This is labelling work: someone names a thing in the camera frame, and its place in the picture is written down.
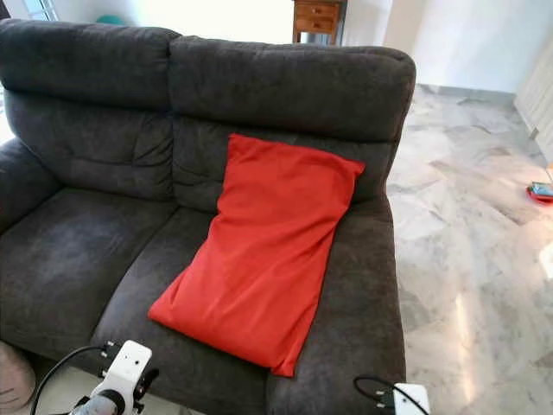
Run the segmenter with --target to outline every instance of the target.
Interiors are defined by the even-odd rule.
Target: red object
[[[363,163],[231,134],[219,214],[149,318],[294,375]]]
[[[537,201],[538,203],[541,203],[542,205],[550,205],[553,203],[553,197],[536,195],[534,192],[532,192],[532,189],[530,187],[526,188],[526,193],[531,199]]]

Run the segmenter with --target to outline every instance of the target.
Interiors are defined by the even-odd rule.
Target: gray sofa
[[[407,55],[6,20],[0,78],[16,134],[0,148],[3,341],[59,359],[133,339],[161,370],[154,394],[210,415],[379,413],[352,378],[404,379],[385,180]],[[366,163],[294,379],[146,316],[207,236],[231,132]]]

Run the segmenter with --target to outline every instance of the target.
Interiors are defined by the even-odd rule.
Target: black cable
[[[378,376],[372,376],[370,374],[363,374],[361,376],[356,376],[354,379],[353,379],[353,385],[355,386],[355,389],[357,389],[360,393],[362,393],[363,395],[367,396],[367,397],[370,397],[371,399],[373,399],[373,395],[370,395],[369,393],[366,393],[365,391],[363,391],[359,385],[358,385],[358,382],[360,380],[372,380],[373,382],[377,382],[381,385],[384,385],[384,386],[388,386],[396,391],[398,391],[399,393],[401,393],[405,398],[407,398],[408,400],[411,401],[411,403],[416,406],[418,408],[418,410],[423,413],[424,415],[430,415],[418,402],[416,402],[413,398],[411,398],[411,396],[407,393],[407,392],[404,392],[401,388],[395,386],[393,383],[389,382],[388,380],[384,380],[382,378],[379,378]]]
[[[36,389],[36,394],[35,394],[35,398],[33,399],[33,405],[31,406],[30,415],[36,415],[36,407],[38,406],[38,399],[41,396],[42,389],[44,389],[44,386],[47,384],[50,378],[57,372],[57,370],[77,354],[88,352],[90,350],[105,350],[105,347],[104,346],[84,346],[83,348],[77,348],[73,352],[68,354],[66,357],[58,361],[55,364],[55,366],[52,367],[48,373],[46,373],[46,376],[42,378],[40,385]]]
[[[364,391],[361,386],[359,386],[359,380],[360,376],[357,376],[355,379],[353,379],[353,387],[357,389],[357,392],[361,393],[363,396],[366,396],[368,399],[374,400],[377,404],[380,403],[380,398],[376,395],[371,395],[369,392]]]

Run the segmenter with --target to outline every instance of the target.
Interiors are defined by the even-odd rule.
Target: backrest cushion
[[[167,114],[4,94],[14,133],[61,182],[145,199],[173,198]]]
[[[353,201],[381,194],[415,84],[406,54],[175,39],[169,97],[175,115],[177,201],[216,212],[228,136],[237,132],[359,160]]]
[[[16,19],[0,23],[6,89],[125,108],[166,110],[167,29]]]
[[[173,197],[166,29],[0,23],[14,133],[61,182]]]
[[[357,180],[353,201],[363,201],[381,191],[394,143],[344,142],[292,131],[216,123],[185,116],[174,120],[173,187],[182,206],[217,213],[222,191],[229,135],[233,132],[263,140],[297,144],[362,161],[367,168]]]

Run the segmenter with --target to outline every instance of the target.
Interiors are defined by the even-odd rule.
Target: wooden drawer
[[[296,16],[316,18],[320,16],[329,17],[331,19],[338,17],[338,4],[324,4],[324,3],[297,3],[296,4]]]
[[[332,33],[334,21],[332,19],[311,19],[298,16],[296,18],[296,30],[312,33]]]

